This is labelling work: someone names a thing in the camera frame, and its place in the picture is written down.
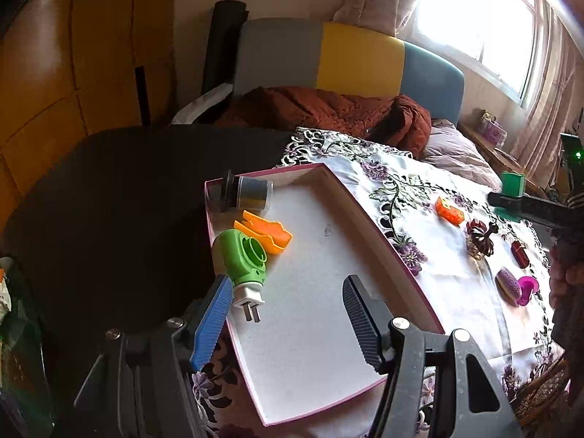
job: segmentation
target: round black tabletop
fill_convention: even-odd
[[[182,314],[214,279],[203,184],[279,163],[290,133],[209,125],[124,128],[82,141],[27,194],[0,241],[30,284],[57,408],[111,327]]]

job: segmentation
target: rust-colored comforter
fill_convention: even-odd
[[[342,96],[309,87],[258,87],[236,101],[217,125],[335,130],[411,151],[414,158],[431,131],[430,113],[408,96]]]

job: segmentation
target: floral tablecloth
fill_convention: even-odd
[[[283,166],[325,163],[377,223],[414,275],[446,333],[470,331],[509,399],[518,387],[541,375],[558,350],[551,343],[548,261],[528,222],[507,222],[487,205],[489,188],[412,159],[409,152],[336,132],[299,128],[285,150]],[[438,196],[455,202],[466,220],[495,222],[494,253],[476,261],[466,252],[464,225],[441,220],[434,211]],[[522,241],[530,266],[522,270],[510,244]],[[502,267],[517,278],[531,275],[541,290],[529,304],[507,303],[494,282]],[[420,406],[433,400],[434,371],[427,369]],[[310,370],[306,380],[318,380]],[[220,438],[366,436],[383,385],[344,404],[294,422],[263,427],[237,367],[227,334],[212,362],[193,376],[199,413],[208,435]],[[420,430],[425,430],[422,422]]]

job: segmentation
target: orange cheese toy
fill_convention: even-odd
[[[248,211],[243,211],[243,223],[236,220],[233,227],[257,239],[264,250],[271,254],[282,253],[292,240],[292,234],[280,222],[265,220]]]
[[[464,212],[454,207],[447,199],[438,197],[434,206],[436,207],[436,212],[438,215],[449,221],[449,223],[460,225],[460,223],[464,220]]]

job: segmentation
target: white armrest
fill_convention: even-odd
[[[211,89],[190,104],[181,108],[172,119],[172,125],[190,125],[205,110],[225,100],[233,92],[233,84],[221,84]]]

